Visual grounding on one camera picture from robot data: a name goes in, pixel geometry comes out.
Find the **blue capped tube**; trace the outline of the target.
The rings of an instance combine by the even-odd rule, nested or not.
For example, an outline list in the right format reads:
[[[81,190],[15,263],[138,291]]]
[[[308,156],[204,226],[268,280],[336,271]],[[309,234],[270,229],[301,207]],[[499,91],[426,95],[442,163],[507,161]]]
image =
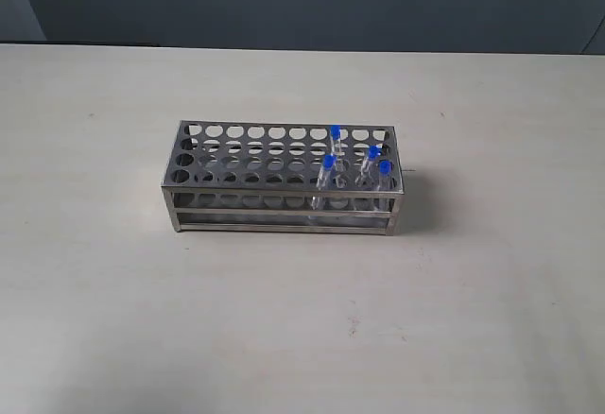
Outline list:
[[[326,154],[322,160],[320,171],[316,180],[316,189],[318,192],[324,191],[329,182],[332,170],[335,165],[336,157],[333,154]],[[311,200],[311,208],[313,210],[318,210],[322,207],[322,203],[324,201],[324,197],[315,195]]]
[[[384,160],[379,164],[377,190],[387,192],[391,188],[391,162]],[[377,207],[380,211],[390,211],[390,198],[381,197],[377,200]]]
[[[330,127],[331,153],[338,159],[342,157],[341,127],[332,125]]]
[[[358,187],[364,187],[370,182],[372,167],[381,154],[381,149],[378,146],[369,146],[368,152],[364,156],[360,166],[359,174],[355,180]]]

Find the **blue capped tube back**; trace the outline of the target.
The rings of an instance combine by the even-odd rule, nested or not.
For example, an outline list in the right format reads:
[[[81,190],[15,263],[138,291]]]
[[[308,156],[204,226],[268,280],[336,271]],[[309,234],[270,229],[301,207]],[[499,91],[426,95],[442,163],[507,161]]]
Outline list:
[[[332,125],[330,127],[331,153],[338,159],[342,157],[341,127]]]

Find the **stainless steel test tube rack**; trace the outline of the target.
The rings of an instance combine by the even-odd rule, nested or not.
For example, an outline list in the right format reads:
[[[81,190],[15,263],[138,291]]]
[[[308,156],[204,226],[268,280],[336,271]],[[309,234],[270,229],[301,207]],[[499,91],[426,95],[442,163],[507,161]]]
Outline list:
[[[174,230],[392,235],[405,195],[395,129],[338,125],[342,157],[318,192],[332,125],[181,121],[162,182]],[[381,154],[370,182],[358,187],[372,145]],[[384,160],[391,188],[380,192]],[[311,208],[315,195],[324,197],[318,210]],[[390,198],[389,212],[378,209],[381,197]]]

